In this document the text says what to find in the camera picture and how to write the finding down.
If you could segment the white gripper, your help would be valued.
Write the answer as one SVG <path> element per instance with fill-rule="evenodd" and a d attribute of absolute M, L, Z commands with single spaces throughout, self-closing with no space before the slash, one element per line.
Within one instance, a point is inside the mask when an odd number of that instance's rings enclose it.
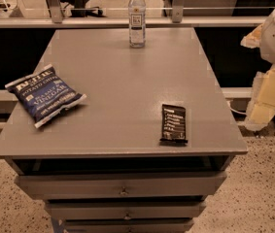
<path fill-rule="evenodd" d="M 275 64 L 275 9 L 266 21 L 244 36 L 241 46 L 260 47 L 261 58 Z M 257 72 L 252 85 L 252 97 L 246 110 L 245 127 L 260 131 L 275 116 L 275 65 L 266 73 Z"/>

